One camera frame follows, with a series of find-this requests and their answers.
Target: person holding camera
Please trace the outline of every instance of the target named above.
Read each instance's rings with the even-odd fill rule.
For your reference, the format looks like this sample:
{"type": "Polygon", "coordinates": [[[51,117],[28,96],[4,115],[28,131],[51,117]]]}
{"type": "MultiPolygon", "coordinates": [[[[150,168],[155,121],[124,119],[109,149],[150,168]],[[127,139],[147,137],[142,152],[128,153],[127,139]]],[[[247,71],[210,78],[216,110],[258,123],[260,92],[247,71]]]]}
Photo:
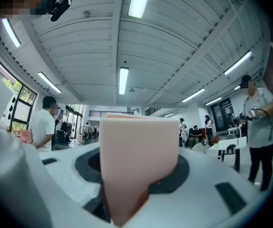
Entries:
{"type": "Polygon", "coordinates": [[[257,88],[249,75],[242,77],[240,87],[248,95],[243,110],[243,115],[248,117],[247,135],[251,156],[248,180],[254,183],[262,162],[261,191],[264,191],[268,189],[273,174],[273,94],[267,88],[257,88]]]}

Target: woman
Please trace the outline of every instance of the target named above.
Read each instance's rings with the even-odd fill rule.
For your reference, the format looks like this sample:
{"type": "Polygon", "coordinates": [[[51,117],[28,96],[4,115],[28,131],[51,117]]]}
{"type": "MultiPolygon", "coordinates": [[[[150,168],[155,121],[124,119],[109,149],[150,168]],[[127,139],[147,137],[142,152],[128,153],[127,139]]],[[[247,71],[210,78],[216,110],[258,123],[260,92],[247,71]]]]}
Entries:
{"type": "Polygon", "coordinates": [[[210,140],[212,137],[212,122],[210,120],[210,117],[208,115],[205,116],[205,128],[206,128],[206,134],[208,137],[208,144],[210,145],[210,140]]]}

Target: white chair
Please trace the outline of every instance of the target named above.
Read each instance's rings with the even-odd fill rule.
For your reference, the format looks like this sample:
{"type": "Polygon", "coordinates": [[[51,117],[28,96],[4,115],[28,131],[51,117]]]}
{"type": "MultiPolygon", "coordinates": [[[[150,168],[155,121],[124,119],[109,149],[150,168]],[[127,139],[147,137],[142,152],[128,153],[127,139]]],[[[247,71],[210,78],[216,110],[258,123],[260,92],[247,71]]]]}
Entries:
{"type": "Polygon", "coordinates": [[[196,152],[199,152],[199,153],[206,154],[206,148],[205,148],[205,146],[202,145],[201,142],[199,142],[196,145],[194,145],[194,147],[192,148],[192,150],[194,150],[196,152]]]}

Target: white t-shirt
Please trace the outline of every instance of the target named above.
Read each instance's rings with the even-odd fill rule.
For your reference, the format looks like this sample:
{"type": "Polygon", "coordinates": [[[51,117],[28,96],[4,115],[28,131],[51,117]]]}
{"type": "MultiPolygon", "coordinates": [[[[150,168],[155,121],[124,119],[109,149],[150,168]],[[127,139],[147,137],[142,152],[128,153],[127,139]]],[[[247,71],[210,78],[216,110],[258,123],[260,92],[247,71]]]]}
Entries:
{"type": "Polygon", "coordinates": [[[208,122],[207,122],[207,124],[205,124],[205,127],[206,128],[212,128],[212,126],[211,126],[211,120],[209,120],[208,122]]]}
{"type": "MultiPolygon", "coordinates": [[[[39,143],[44,139],[46,134],[54,134],[54,117],[50,114],[50,112],[42,109],[35,114],[30,129],[32,130],[33,142],[39,143]]],[[[43,145],[41,149],[45,151],[51,151],[51,141],[43,145]]]]}

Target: seated person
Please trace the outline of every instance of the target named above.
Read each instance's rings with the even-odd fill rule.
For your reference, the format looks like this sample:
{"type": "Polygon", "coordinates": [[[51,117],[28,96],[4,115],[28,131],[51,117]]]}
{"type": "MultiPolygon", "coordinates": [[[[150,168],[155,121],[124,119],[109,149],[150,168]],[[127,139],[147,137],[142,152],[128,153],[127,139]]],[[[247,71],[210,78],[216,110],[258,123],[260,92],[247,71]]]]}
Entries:
{"type": "Polygon", "coordinates": [[[202,137],[201,130],[198,129],[198,126],[194,126],[194,129],[192,129],[189,133],[189,148],[193,148],[194,145],[199,143],[199,139],[202,137]]]}

